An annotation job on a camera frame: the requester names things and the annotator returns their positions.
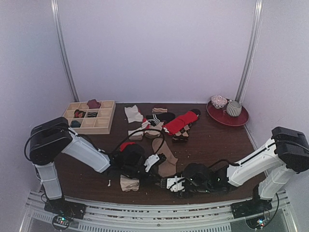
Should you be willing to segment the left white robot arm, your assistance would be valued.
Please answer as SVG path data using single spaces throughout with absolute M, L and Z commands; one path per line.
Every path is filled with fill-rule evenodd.
M 65 199 L 55 161 L 67 155 L 87 165 L 99 174 L 115 171 L 137 180 L 157 179 L 152 168 L 166 160 L 163 153 L 146 156 L 138 144 L 123 140 L 112 152 L 104 151 L 85 135 L 69 126 L 68 120 L 58 117 L 31 130 L 24 146 L 24 156 L 34 167 L 46 197 L 45 211 L 64 219 L 83 219 L 86 205 Z

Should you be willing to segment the red and beige sock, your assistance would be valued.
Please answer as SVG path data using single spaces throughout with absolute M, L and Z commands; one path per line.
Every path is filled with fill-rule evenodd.
M 120 152 L 126 150 L 128 146 L 135 145 L 135 142 L 125 142 L 120 145 Z M 124 192 L 138 191 L 140 187 L 140 181 L 138 179 L 131 179 L 125 175 L 120 175 L 120 186 Z

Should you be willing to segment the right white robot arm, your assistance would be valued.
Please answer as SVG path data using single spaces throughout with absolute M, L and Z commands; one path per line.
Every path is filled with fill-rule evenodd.
M 267 178 L 253 188 L 252 199 L 234 203 L 234 218 L 247 217 L 272 209 L 272 199 L 295 174 L 309 169 L 309 143 L 304 133 L 284 127 L 245 158 L 213 171 L 203 164 L 190 163 L 174 183 L 181 196 L 189 192 L 229 193 L 249 179 L 271 169 Z

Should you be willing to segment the tan brown sock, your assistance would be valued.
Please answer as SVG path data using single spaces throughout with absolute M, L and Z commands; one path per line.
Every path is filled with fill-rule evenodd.
M 164 154 L 166 160 L 161 164 L 155 164 L 154 167 L 160 177 L 169 177 L 176 174 L 176 164 L 178 159 L 174 157 L 166 142 L 163 143 L 158 151 L 159 154 Z

